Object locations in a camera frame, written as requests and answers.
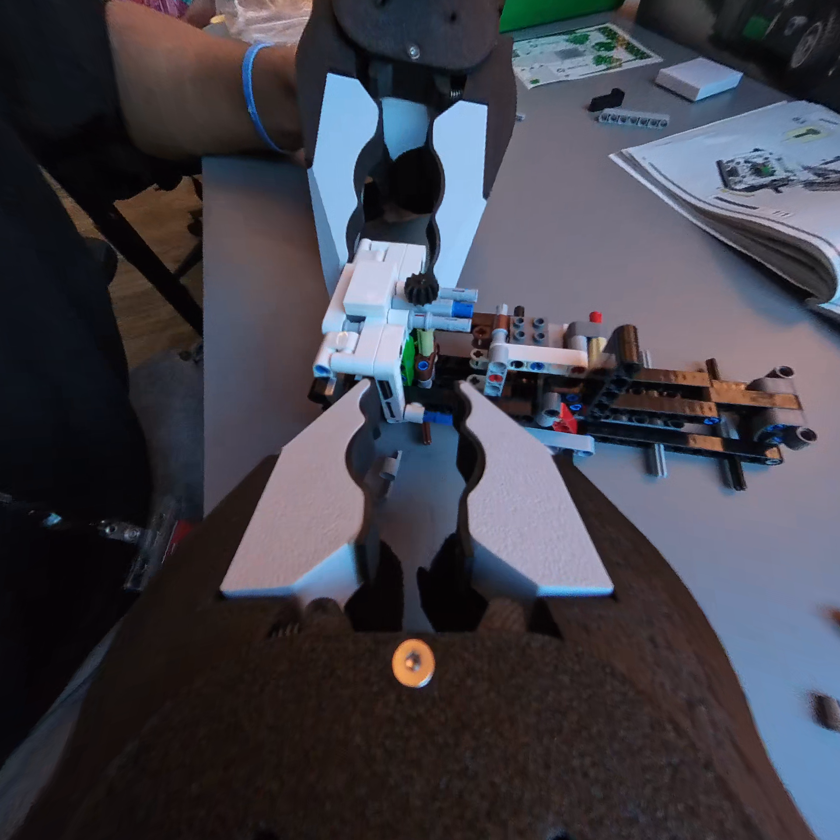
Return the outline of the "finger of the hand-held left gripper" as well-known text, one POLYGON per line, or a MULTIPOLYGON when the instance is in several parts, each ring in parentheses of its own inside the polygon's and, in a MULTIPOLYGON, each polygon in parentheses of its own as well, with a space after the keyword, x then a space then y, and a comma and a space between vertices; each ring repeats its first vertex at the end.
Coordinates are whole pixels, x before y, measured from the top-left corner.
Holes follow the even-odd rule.
POLYGON ((366 227, 381 234, 383 218, 366 219, 366 179, 411 147, 411 103, 374 99, 354 77, 328 72, 308 182, 328 294, 354 256, 366 227))
POLYGON ((407 139, 426 143, 406 152, 406 208, 430 215, 436 256, 427 266, 438 284, 456 284, 487 205, 488 107, 457 101, 434 120, 420 103, 407 108, 407 139))

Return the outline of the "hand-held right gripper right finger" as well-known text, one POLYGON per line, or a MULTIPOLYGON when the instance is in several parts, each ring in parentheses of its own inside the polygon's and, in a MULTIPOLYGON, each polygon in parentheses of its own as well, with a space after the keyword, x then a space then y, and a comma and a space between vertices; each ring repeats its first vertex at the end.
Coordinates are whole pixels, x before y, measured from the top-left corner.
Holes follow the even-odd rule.
POLYGON ((486 599, 608 596, 614 584, 550 450, 471 384, 457 384, 458 530, 486 599))

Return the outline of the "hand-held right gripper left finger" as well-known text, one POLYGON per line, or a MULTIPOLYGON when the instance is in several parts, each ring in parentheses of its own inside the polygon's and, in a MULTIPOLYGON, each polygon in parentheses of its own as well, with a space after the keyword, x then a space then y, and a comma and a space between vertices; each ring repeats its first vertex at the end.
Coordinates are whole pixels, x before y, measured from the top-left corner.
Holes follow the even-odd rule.
POLYGON ((279 453, 220 593, 341 607, 375 576, 380 538, 364 479, 379 398, 360 380, 279 453))

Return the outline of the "lego truck chassis model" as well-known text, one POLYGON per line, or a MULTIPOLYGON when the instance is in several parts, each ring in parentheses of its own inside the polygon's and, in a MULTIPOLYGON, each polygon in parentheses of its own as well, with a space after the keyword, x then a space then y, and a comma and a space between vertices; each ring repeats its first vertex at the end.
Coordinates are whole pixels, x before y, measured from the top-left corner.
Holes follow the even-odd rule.
POLYGON ((476 309, 475 289, 439 286, 425 250, 361 240, 322 320, 310 399, 336 403, 372 380, 389 424, 452 426, 460 382, 488 398, 552 454, 596 443, 641 448, 665 477, 665 455, 719 459, 745 490, 744 464, 777 466, 782 448, 816 443, 791 367, 729 381, 715 360, 699 371, 654 367, 633 324, 608 333, 602 314, 552 323, 524 307, 476 309))

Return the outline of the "person's left forearm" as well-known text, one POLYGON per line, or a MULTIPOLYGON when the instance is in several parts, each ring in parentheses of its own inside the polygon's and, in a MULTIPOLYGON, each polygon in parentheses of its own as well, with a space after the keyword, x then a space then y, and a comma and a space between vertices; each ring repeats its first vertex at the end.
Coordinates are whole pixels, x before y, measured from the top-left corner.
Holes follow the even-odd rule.
POLYGON ((268 151, 247 106, 246 43, 133 2, 105 16, 122 118, 142 152, 176 161, 268 151))

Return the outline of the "lego sticker sheet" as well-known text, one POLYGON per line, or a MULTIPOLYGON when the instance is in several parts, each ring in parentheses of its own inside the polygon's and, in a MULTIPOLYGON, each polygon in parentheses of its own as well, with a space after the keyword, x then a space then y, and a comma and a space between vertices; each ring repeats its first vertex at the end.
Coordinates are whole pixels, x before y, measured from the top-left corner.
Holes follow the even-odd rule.
POLYGON ((651 66, 662 60, 612 23, 517 40, 512 50, 513 73, 528 89, 651 66))

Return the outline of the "grey lego beam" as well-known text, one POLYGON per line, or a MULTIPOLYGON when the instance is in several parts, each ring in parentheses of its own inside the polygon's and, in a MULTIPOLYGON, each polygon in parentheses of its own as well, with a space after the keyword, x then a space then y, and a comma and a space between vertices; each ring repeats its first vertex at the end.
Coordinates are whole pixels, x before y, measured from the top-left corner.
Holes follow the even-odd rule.
POLYGON ((664 130, 670 123, 670 117, 666 113, 625 108, 605 108, 595 115, 595 120, 600 124, 646 130, 664 130))

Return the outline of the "lego instruction booklet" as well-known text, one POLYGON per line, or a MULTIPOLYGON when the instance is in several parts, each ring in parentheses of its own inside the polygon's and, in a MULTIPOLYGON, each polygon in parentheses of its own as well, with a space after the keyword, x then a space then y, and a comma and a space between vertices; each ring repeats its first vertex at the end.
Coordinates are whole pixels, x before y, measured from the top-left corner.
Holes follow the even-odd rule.
POLYGON ((610 156, 677 212, 839 320, 839 117, 782 101, 610 156))

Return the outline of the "dark lego set box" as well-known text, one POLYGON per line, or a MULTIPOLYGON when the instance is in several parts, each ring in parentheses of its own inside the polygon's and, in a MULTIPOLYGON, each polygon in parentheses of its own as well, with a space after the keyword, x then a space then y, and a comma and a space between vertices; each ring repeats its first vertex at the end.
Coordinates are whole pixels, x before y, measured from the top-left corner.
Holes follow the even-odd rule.
POLYGON ((838 1, 710 1, 710 42, 798 98, 839 104, 838 1))

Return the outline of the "blue wristband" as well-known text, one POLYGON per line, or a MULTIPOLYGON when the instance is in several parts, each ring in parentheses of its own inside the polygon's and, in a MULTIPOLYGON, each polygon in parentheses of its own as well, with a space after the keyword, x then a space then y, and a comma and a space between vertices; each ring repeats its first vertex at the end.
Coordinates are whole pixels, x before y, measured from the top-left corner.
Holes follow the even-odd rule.
POLYGON ((263 122, 261 121, 259 111, 256 105, 256 96, 254 90, 254 65, 256 63, 256 58, 259 52, 269 47, 271 47, 271 44, 268 43, 254 43, 253 45, 250 45, 247 48, 241 61, 241 86, 245 98, 245 105, 248 112, 248 116, 252 127, 256 131, 257 136, 265 145, 265 147, 267 147, 270 151, 273 151, 278 154, 286 154, 286 152, 282 150, 281 147, 279 147, 279 145, 275 143, 275 141, 273 141, 273 139, 270 138, 263 122))

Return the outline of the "clear plastic bag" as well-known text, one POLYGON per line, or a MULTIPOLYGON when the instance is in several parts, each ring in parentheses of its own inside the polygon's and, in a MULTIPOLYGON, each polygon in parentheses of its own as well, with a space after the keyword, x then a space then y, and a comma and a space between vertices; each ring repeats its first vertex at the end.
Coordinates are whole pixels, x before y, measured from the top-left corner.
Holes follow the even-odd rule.
POLYGON ((234 39, 297 48, 312 1, 216 1, 215 12, 234 39))

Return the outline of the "metal clip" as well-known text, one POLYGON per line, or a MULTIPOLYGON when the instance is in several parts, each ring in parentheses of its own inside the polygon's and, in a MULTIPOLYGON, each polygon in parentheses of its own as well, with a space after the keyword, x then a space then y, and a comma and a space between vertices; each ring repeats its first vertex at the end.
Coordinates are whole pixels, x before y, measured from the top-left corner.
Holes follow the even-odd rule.
POLYGON ((141 593, 161 570, 176 546, 182 511, 181 498, 166 496, 143 527, 115 519, 96 522, 98 536, 133 547, 133 561, 122 584, 124 591, 141 593))

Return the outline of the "pink patterned item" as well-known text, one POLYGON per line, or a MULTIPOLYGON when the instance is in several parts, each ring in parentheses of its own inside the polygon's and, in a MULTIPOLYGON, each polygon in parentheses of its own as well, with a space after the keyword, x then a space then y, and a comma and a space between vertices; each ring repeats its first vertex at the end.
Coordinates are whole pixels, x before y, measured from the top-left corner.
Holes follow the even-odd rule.
POLYGON ((155 12, 180 19, 195 28, 209 25, 217 14, 215 1, 133 1, 155 12))

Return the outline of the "small white box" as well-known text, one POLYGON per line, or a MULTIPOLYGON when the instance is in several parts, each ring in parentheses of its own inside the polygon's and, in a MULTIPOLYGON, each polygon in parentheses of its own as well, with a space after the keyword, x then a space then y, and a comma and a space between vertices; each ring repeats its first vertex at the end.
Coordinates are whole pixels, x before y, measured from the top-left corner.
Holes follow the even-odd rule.
POLYGON ((689 102, 698 102, 736 88, 742 77, 739 70, 698 57, 661 69, 654 84, 689 102))

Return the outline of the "person's dark jacket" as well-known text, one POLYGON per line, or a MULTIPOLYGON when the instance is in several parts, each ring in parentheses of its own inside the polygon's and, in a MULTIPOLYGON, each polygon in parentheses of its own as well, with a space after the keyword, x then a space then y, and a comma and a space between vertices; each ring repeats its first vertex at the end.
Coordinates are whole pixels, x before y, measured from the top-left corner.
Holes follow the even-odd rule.
POLYGON ((105 2, 2 2, 1 750, 14 751, 130 598, 151 473, 107 276, 41 168, 80 156, 127 169, 105 2))

